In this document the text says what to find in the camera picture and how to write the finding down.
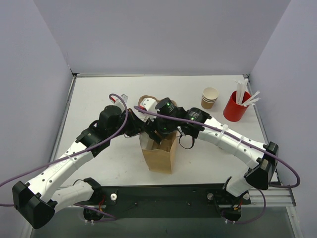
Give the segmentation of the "brown paper takeout bag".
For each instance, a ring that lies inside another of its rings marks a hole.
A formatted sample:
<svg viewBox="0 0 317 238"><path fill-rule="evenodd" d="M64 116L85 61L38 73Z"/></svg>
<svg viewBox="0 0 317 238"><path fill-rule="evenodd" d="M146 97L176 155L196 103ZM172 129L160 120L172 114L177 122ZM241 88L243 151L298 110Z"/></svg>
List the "brown paper takeout bag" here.
<svg viewBox="0 0 317 238"><path fill-rule="evenodd" d="M154 140L150 139L145 132L139 135L142 154L150 171L163 174L173 173L173 165L177 148L177 135L177 132L173 132L165 138L173 141L170 152L152 150Z"/></svg>

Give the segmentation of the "pulp cup carrier tray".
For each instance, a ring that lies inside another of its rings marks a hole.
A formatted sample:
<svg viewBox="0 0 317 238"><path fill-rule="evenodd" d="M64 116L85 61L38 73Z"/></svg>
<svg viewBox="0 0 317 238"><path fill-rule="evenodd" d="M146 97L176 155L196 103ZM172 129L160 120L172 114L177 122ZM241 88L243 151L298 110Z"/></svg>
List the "pulp cup carrier tray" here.
<svg viewBox="0 0 317 238"><path fill-rule="evenodd" d="M162 140L160 144L157 144L154 141L152 145L152 150L162 150L162 151L170 152L172 144L173 144L173 141L167 140L167 139Z"/></svg>

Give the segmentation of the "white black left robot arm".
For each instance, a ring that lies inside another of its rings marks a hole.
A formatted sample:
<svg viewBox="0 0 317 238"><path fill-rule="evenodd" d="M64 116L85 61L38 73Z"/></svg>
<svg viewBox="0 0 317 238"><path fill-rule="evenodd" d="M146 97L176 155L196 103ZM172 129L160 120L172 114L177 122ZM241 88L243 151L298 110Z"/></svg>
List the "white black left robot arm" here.
<svg viewBox="0 0 317 238"><path fill-rule="evenodd" d="M82 165L95 158L120 135L134 136L142 131L144 121L131 109L106 106L89 127L81 132L64 155L26 183L18 181L12 188L14 208L35 229L46 225L54 214L74 203L101 200L100 185L87 179L78 185L58 188Z"/></svg>

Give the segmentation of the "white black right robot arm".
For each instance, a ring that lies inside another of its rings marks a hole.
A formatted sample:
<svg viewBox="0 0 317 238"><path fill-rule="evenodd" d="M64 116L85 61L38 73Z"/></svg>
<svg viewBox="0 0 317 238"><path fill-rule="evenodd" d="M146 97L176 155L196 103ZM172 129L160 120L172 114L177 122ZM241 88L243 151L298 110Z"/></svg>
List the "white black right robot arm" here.
<svg viewBox="0 0 317 238"><path fill-rule="evenodd" d="M278 146L251 140L221 124L207 112L192 107L185 110L169 98L157 101L154 98L140 99L138 106L146 111L144 131L149 138L161 144L170 134L179 132L190 136L192 141L202 140L214 144L240 159L248 170L226 181L225 190L235 197L250 188L267 190L276 169Z"/></svg>

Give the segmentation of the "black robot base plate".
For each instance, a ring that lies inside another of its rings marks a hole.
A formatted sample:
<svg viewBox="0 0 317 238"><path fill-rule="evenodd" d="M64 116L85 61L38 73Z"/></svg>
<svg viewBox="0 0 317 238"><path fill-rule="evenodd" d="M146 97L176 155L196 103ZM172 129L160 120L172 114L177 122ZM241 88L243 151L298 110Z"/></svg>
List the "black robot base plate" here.
<svg viewBox="0 0 317 238"><path fill-rule="evenodd" d="M123 218L214 218L215 205L249 205L250 199L236 198L223 184L176 184L143 186L102 186L82 205L102 208Z"/></svg>

